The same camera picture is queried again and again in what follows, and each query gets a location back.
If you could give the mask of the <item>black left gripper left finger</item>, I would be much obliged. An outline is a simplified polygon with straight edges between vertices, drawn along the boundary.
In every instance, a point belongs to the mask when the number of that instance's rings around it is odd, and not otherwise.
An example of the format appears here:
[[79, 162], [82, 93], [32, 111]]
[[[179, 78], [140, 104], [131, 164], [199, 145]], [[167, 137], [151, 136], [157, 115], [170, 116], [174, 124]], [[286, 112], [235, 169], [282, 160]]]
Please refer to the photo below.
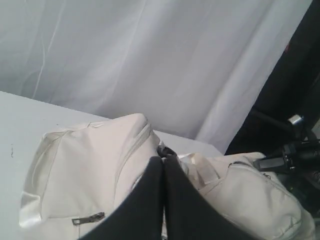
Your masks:
[[164, 215], [163, 161], [150, 158], [120, 206], [82, 240], [161, 240]]

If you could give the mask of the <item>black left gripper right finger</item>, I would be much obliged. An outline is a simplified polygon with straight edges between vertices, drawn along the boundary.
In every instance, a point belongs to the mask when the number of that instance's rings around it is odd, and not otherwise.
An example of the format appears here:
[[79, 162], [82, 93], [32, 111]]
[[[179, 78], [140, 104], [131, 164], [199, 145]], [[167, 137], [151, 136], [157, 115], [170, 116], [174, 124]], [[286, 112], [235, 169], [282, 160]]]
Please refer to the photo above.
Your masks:
[[164, 212], [169, 240], [254, 240], [198, 193], [174, 157], [163, 160]]

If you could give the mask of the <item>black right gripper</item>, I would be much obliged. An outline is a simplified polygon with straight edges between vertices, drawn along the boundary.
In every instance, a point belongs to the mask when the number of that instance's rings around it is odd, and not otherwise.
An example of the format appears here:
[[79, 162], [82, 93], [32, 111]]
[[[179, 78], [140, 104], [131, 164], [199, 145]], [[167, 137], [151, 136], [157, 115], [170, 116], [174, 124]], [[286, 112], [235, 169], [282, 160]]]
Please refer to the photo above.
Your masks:
[[304, 173], [320, 170], [320, 140], [290, 142], [282, 147], [282, 155], [266, 156], [253, 162], [260, 172]]

